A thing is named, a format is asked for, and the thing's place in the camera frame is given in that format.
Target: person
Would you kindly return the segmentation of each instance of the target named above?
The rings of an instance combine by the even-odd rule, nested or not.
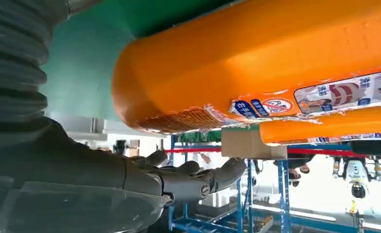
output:
[[[0,232],[135,232],[164,207],[231,186],[246,169],[232,158],[196,173],[150,159],[91,150],[44,116],[54,26],[98,0],[0,0]]]
[[[289,181],[294,187],[299,185],[299,181],[302,177],[296,169],[299,168],[301,173],[308,174],[310,172],[310,168],[307,163],[310,162],[314,156],[315,154],[288,153]]]

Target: green panel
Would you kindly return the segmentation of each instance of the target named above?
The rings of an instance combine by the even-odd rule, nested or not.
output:
[[[110,81],[119,53],[132,40],[165,30],[230,0],[105,0],[59,25],[43,67],[49,110],[118,119]]]

